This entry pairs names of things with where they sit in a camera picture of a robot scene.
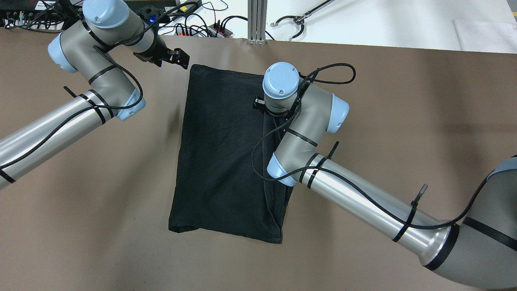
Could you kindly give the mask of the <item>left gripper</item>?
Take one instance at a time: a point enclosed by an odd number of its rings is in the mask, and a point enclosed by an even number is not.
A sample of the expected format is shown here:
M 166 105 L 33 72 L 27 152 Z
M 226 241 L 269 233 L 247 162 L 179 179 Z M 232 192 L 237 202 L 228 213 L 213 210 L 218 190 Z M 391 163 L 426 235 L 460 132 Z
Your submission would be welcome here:
M 169 50 L 158 35 L 154 35 L 153 42 L 146 51 L 140 53 L 133 52 L 133 55 L 141 61 L 152 63 L 158 67 L 161 67 L 162 62 L 166 61 L 170 64 L 179 65 L 185 70 L 188 69 L 190 61 L 190 56 L 180 48 Z

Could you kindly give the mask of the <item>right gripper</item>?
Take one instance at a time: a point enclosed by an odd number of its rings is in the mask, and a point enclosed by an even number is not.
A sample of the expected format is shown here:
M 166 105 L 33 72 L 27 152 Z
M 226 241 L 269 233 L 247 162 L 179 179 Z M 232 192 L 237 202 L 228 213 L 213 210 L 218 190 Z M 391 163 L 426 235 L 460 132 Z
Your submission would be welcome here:
M 283 113 L 273 112 L 270 109 L 268 109 L 268 107 L 266 107 L 266 102 L 265 102 L 264 97 L 255 96 L 252 108 L 253 108 L 253 110 L 262 112 L 262 114 L 269 114 L 270 116 L 273 116 L 273 117 L 283 117 Z

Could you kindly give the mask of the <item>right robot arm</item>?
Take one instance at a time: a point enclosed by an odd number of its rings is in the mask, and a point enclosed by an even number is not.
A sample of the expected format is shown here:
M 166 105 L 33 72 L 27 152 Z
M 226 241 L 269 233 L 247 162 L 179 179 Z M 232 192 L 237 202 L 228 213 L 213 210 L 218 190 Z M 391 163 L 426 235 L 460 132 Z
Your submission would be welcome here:
M 273 117 L 253 110 L 266 69 L 278 61 L 318 74 L 329 108 L 350 106 L 319 153 L 405 205 L 451 220 L 482 180 L 516 154 L 516 55 L 354 45 L 275 43 L 192 54 L 169 222 L 187 228 L 181 284 L 194 290 L 471 290 L 421 265 L 391 237 L 298 183 L 266 182 L 251 151 Z M 195 242 L 190 235 L 196 236 Z

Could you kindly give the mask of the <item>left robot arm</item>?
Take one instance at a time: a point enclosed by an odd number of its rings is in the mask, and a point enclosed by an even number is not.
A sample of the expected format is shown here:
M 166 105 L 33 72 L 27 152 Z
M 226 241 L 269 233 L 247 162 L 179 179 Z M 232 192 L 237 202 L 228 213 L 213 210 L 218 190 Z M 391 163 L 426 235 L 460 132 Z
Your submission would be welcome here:
M 1 189 L 88 135 L 145 105 L 137 78 L 109 52 L 139 64 L 188 68 L 122 0 L 86 0 L 82 16 L 55 36 L 1 33 Z

